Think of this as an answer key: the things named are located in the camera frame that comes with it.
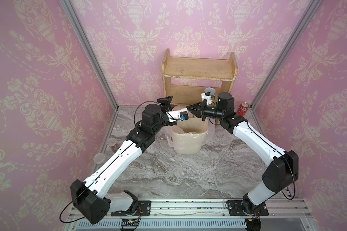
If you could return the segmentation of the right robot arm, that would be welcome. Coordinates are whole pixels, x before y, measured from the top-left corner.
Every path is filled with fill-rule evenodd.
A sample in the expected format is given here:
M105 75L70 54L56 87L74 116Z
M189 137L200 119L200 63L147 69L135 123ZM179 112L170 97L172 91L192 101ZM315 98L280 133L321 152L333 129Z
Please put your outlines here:
M220 93L215 105L204 98L200 103L187 106L187 109L202 120L219 120L221 127L247 144L267 166L261 182L243 196L245 214L254 215L265 201L298 180L299 156L269 141L247 119L236 113L230 93Z

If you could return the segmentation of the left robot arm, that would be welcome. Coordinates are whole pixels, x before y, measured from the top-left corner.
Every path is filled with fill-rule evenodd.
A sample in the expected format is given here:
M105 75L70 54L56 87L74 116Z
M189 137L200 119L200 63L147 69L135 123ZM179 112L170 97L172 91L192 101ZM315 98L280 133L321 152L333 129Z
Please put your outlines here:
M72 183L70 204L91 224L101 221L111 208L135 213L138 198L132 193L118 193L113 197L107 194L126 168L155 142L157 133L163 127L177 125L173 118L172 99L168 96L156 102L147 101L142 119L134 124L117 152L91 176Z

